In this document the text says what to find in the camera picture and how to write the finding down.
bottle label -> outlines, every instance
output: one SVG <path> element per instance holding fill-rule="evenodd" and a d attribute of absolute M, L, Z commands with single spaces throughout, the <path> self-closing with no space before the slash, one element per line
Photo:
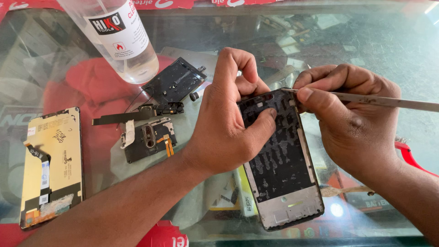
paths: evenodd
<path fill-rule="evenodd" d="M 94 27 L 98 40 L 114 60 L 134 58 L 142 53 L 149 43 L 132 0 L 107 14 L 84 18 Z"/>

metal spudger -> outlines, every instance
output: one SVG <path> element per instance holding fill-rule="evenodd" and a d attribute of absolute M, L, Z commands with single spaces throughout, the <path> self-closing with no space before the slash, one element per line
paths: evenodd
<path fill-rule="evenodd" d="M 298 91 L 297 89 L 286 89 L 286 88 L 282 88 L 282 90 L 295 92 L 295 93 L 297 93 Z M 439 113 L 439 103 L 413 101 L 413 100 L 405 100 L 399 98 L 387 98 L 387 97 L 379 97 L 372 95 L 345 94 L 345 93 L 336 93 L 336 92 L 331 92 L 331 93 L 335 94 L 342 101 L 360 102 L 360 103 L 382 105 L 382 106 L 393 106 L 393 107 Z"/>

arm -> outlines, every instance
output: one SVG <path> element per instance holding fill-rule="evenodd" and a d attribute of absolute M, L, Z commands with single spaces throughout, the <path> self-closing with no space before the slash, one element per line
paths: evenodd
<path fill-rule="evenodd" d="M 388 200 L 433 245 L 439 245 L 439 178 L 396 155 L 398 109 L 349 102 L 326 91 L 400 98 L 399 87 L 353 65 L 326 65 L 302 72 L 293 87 L 301 110 L 316 114 L 323 145 L 345 171 Z"/>
<path fill-rule="evenodd" d="M 238 69 L 243 76 L 236 77 Z M 252 159 L 275 130 L 266 109 L 244 128 L 237 101 L 270 91 L 248 52 L 224 49 L 205 92 L 194 133 L 174 156 L 60 215 L 22 246 L 135 246 L 184 195 L 214 174 Z"/>
<path fill-rule="evenodd" d="M 185 194 L 208 177 L 177 152 L 83 201 L 39 229 L 22 246 L 136 246 Z"/>

hand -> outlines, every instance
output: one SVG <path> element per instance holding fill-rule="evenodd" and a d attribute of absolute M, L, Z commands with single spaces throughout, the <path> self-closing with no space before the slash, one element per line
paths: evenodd
<path fill-rule="evenodd" d="M 339 167 L 359 178 L 378 164 L 399 164 L 394 147 L 397 108 L 344 105 L 326 92 L 399 98 L 401 92 L 394 82 L 357 66 L 326 65 L 300 73 L 293 89 L 299 89 L 298 100 L 319 120 L 323 146 Z"/>
<path fill-rule="evenodd" d="M 239 69 L 242 76 L 236 77 Z M 188 163 L 210 176 L 254 158 L 276 129 L 276 110 L 264 110 L 246 129 L 236 102 L 269 91 L 258 76 L 252 54 L 224 48 L 218 56 L 213 82 L 204 91 L 194 133 L 183 150 Z"/>

red handle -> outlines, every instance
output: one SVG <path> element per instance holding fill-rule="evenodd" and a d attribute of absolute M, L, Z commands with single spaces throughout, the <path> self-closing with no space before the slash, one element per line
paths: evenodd
<path fill-rule="evenodd" d="M 396 142 L 396 141 L 395 141 L 395 148 L 401 150 L 401 155 L 403 156 L 403 159 L 404 159 L 409 165 L 414 166 L 414 167 L 416 167 L 416 168 L 418 168 L 418 169 L 420 169 L 420 170 L 423 170 L 423 171 L 425 171 L 425 172 L 428 172 L 428 173 L 430 173 L 431 175 L 434 175 L 434 176 L 436 176 L 436 177 L 439 177 L 438 175 L 436 175 L 436 174 L 434 174 L 434 173 L 432 173 L 432 172 L 427 171 L 426 169 L 422 168 L 418 163 L 416 163 L 416 161 L 415 161 L 414 158 L 413 158 L 413 155 L 411 154 L 410 147 L 409 147 L 407 144 L 402 143 L 402 142 Z"/>

